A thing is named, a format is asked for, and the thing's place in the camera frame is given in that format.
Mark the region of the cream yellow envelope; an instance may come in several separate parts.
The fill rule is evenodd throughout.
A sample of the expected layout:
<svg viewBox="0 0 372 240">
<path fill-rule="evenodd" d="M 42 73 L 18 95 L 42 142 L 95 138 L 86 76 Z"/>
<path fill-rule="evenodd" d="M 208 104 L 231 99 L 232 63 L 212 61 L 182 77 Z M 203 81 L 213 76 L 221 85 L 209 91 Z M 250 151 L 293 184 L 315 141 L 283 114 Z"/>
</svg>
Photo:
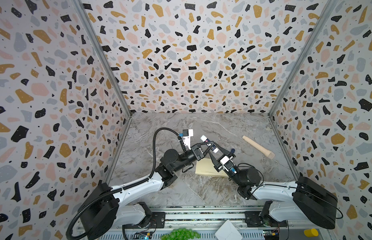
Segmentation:
<svg viewBox="0 0 372 240">
<path fill-rule="evenodd" d="M 197 162 L 195 174 L 207 177 L 228 177 L 223 170 L 217 172 L 217 170 L 214 168 L 212 160 L 209 158 L 204 158 Z"/>
</svg>

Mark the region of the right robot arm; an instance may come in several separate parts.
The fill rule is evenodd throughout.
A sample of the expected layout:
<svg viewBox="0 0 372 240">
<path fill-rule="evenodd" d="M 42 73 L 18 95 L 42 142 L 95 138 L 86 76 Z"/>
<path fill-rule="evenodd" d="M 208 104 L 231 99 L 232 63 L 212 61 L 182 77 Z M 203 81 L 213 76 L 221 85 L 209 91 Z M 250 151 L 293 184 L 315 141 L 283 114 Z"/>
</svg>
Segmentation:
<svg viewBox="0 0 372 240">
<path fill-rule="evenodd" d="M 337 197 L 307 177 L 286 183 L 266 182 L 263 174 L 247 163 L 235 164 L 234 153 L 208 143 L 209 155 L 217 172 L 225 173 L 246 200 L 264 200 L 260 220 L 267 223 L 309 220 L 333 230 L 336 226 Z"/>
</svg>

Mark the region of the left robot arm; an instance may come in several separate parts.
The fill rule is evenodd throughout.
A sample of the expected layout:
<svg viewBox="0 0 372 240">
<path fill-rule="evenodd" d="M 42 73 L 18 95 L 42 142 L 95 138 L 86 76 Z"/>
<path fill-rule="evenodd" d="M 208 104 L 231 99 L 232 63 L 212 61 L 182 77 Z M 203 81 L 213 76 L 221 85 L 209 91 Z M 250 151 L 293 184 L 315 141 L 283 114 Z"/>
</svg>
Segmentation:
<svg viewBox="0 0 372 240">
<path fill-rule="evenodd" d="M 167 150 L 151 176 L 113 187 L 107 183 L 98 185 L 70 222 L 67 239 L 95 240 L 114 225 L 145 227 L 152 215 L 151 210 L 143 202 L 133 206 L 129 203 L 169 187 L 177 179 L 176 172 L 206 157 L 212 146 L 213 143 L 195 144 L 182 154 L 174 149 Z"/>
</svg>

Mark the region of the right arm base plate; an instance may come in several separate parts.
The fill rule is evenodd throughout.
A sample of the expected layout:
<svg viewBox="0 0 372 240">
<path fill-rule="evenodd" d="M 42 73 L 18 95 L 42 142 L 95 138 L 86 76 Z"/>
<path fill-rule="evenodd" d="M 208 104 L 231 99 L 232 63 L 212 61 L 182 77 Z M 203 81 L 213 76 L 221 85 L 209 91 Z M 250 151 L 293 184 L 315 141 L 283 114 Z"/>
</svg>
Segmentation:
<svg viewBox="0 0 372 240">
<path fill-rule="evenodd" d="M 287 227 L 287 221 L 276 221 L 267 214 L 263 214 L 261 211 L 246 211 L 245 212 L 245 223 L 248 228 L 259 228 L 259 227 Z"/>
</svg>

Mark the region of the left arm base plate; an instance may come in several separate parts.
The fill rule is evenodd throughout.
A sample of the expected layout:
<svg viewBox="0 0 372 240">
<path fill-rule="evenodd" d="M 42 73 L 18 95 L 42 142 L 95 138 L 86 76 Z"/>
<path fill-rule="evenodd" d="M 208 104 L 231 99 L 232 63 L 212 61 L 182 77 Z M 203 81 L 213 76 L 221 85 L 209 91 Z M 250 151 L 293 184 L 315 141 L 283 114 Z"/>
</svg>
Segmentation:
<svg viewBox="0 0 372 240">
<path fill-rule="evenodd" d="M 144 217 L 144 219 L 136 226 L 139 229 L 163 229 L 165 225 L 166 213 L 165 212 L 154 212 Z"/>
</svg>

